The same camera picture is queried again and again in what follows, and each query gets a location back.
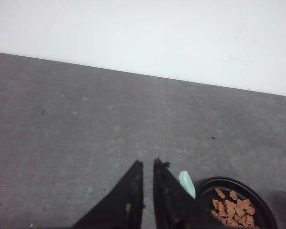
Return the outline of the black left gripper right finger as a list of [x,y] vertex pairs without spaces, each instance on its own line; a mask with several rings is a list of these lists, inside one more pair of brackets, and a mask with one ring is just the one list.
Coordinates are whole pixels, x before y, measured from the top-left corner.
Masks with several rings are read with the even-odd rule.
[[158,229],[223,229],[168,170],[170,163],[154,160],[153,206]]

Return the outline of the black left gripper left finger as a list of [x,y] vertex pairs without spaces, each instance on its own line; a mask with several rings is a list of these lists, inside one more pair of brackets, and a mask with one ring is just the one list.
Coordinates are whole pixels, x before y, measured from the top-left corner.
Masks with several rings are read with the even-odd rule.
[[73,229],[139,229],[143,216],[143,163],[136,160],[115,187]]

